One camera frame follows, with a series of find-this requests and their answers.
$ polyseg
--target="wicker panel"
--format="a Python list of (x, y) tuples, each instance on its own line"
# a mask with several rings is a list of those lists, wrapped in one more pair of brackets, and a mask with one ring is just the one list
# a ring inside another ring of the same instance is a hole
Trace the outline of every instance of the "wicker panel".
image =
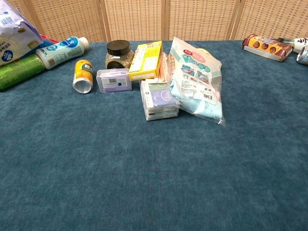
[(225, 40), (237, 0), (170, 0), (169, 39)]
[(8, 0), (8, 2), (29, 21), (32, 25), (35, 25), (31, 17), (30, 12), (28, 11), (24, 0)]
[(104, 0), (111, 40), (161, 40), (161, 0)]
[(251, 33), (268, 38), (308, 36), (307, 0), (246, 0), (232, 38), (244, 39)]
[(105, 40), (99, 0), (27, 0), (26, 4), (41, 34), (56, 40), (71, 35)]

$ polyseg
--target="glass jar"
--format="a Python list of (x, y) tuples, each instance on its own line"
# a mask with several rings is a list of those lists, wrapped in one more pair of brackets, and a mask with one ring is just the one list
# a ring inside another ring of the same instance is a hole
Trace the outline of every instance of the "glass jar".
[(135, 53), (126, 40), (115, 40), (107, 44), (106, 68), (130, 68)]

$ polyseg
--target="silver can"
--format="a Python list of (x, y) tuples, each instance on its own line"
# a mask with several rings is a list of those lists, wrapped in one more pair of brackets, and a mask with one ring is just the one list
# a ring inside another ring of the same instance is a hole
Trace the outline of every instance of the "silver can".
[(308, 65), (308, 46), (303, 47), (302, 51), (298, 54), (296, 61), (299, 64)]

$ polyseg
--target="blue label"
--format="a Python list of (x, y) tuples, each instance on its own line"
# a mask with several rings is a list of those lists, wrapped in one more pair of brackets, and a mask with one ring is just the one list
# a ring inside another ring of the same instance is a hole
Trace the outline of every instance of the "blue label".
[(49, 51), (55, 51), (58, 47), (56, 45), (51, 45), (49, 47), (47, 47), (46, 49)]
[(62, 41), (60, 43), (60, 46), (64, 46), (64, 47), (76, 47), (78, 44), (78, 39), (76, 37), (69, 37), (68, 39)]
[(13, 58), (13, 52), (9, 50), (5, 51), (3, 56), (1, 57), (1, 59), (5, 62), (12, 60), (12, 58)]

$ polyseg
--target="black lid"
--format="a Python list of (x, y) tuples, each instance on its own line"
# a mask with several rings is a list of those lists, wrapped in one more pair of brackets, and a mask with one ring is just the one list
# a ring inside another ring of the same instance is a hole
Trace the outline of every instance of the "black lid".
[(114, 56), (127, 54), (130, 51), (130, 43), (126, 40), (115, 40), (107, 44), (108, 53)]

